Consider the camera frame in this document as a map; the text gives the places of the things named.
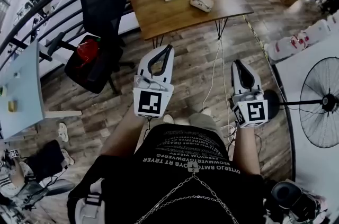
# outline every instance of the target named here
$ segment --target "black office chair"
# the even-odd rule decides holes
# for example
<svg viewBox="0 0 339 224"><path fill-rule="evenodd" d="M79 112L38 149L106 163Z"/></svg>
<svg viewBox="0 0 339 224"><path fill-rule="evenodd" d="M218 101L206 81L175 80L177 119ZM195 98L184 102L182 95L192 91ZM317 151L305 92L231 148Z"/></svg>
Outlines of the black office chair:
<svg viewBox="0 0 339 224"><path fill-rule="evenodd" d="M82 42L88 39L98 42L97 58L83 65L84 61L78 55L76 47L62 41L64 33L60 33L53 40L48 55L51 56L58 47L74 51L65 67L65 73L69 78L93 93L100 93L108 81L117 94L111 79L112 72L119 71L120 66L135 67L133 62L119 62L123 53L119 46L124 46L124 43L118 31L126 0L80 1L83 8L84 29L100 37L87 35Z"/></svg>

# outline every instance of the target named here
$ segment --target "silver chain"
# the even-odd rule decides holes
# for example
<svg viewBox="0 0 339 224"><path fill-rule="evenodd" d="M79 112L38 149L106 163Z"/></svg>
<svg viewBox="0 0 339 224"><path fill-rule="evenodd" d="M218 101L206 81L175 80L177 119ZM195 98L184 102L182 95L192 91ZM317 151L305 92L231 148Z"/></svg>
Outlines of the silver chain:
<svg viewBox="0 0 339 224"><path fill-rule="evenodd" d="M185 183L189 182L191 179L196 179L198 182L200 182L205 188L207 188L211 192L211 194L215 197L215 199L214 198L209 198L209 197L206 197L206 196L198 196L198 195L196 195L196 196L185 196L183 198L178 198L178 199L175 199L175 200L171 200L169 202L166 202L166 203L162 204L170 195L172 195L177 189L179 189ZM170 204L172 204L174 202L177 202L177 201L188 200L188 199L205 199L205 200L210 200L210 201L213 201L213 202L218 202L224 208L226 213L232 218L233 223L234 224L239 224L238 221L236 220L236 218L232 215L232 212L230 211L230 209L226 206L226 204L224 204L222 202L222 200L217 197L216 193L204 181L200 180L195 175L194 172L193 172L193 175L191 177L187 178L184 182L178 184L178 186L173 188L166 196L164 196L151 210L149 210L143 217L141 217L136 222L136 224L142 223L151 214L153 214L154 212L162 209L163 207L166 207L166 206L168 206L168 205L170 205Z"/></svg>

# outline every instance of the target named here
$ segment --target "fan grille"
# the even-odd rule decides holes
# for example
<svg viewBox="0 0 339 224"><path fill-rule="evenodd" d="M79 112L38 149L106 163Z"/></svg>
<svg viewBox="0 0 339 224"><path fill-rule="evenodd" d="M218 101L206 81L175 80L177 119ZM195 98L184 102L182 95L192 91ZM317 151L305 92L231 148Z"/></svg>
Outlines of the fan grille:
<svg viewBox="0 0 339 224"><path fill-rule="evenodd" d="M339 59L320 60L309 71L302 86L300 100L319 100L332 94L339 96ZM300 105L300 121L308 140L319 148L339 144L339 112L326 112L320 104Z"/></svg>

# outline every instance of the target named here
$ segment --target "white telephone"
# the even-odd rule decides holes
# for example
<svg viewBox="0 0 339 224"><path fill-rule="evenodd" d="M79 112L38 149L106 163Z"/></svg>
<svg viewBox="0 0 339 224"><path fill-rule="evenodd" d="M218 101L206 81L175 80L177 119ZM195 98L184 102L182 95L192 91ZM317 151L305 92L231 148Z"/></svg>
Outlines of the white telephone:
<svg viewBox="0 0 339 224"><path fill-rule="evenodd" d="M214 1L213 0L190 0L190 4L192 6L197 7L198 9L202 11L210 12L214 6Z"/></svg>

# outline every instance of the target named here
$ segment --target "red bag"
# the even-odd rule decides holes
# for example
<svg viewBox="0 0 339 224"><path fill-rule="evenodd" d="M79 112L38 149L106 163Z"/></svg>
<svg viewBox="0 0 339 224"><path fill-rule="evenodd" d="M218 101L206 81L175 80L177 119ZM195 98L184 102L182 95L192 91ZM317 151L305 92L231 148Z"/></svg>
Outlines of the red bag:
<svg viewBox="0 0 339 224"><path fill-rule="evenodd" d="M97 57L99 45L97 44L97 41L95 41L94 39L88 39L85 40L83 43L79 44L78 47L76 48L76 51L79 57L84 62L80 66L81 68L85 64L92 62L92 60Z"/></svg>

